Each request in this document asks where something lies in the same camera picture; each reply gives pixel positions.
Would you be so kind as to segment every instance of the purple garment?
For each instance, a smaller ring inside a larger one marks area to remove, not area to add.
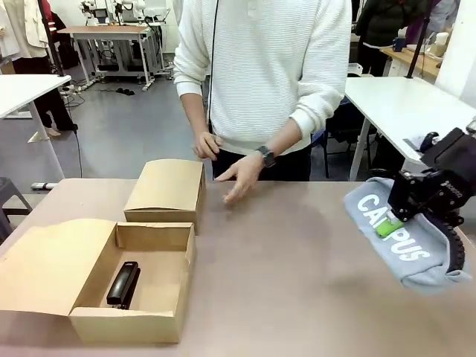
[[[440,3],[441,0],[434,0],[432,9]],[[416,20],[407,29],[407,45],[416,44],[423,27],[423,18]]]

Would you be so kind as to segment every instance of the black stapler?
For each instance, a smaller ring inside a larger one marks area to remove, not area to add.
[[[125,262],[107,294],[106,302],[117,309],[128,310],[141,269],[137,262]]]

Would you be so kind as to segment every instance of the black jacket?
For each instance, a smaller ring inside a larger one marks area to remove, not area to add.
[[[356,34],[374,46],[391,46],[400,28],[423,16],[427,0],[368,0],[360,15]]]

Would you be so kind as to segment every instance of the folded gray fabric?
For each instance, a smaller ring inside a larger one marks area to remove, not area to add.
[[[390,210],[388,197],[393,180],[371,178],[344,198],[349,215],[370,240],[395,277],[411,289],[438,293],[456,283],[471,280],[467,261],[463,270],[448,272],[450,243],[448,237],[423,214],[416,215],[386,238],[376,227]]]

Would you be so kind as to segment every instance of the gray chair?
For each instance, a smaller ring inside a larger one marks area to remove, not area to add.
[[[26,208],[3,208],[4,204],[14,196],[17,196]],[[2,244],[13,231],[8,216],[27,216],[32,208],[13,182],[6,177],[0,177],[0,208],[0,244]]]

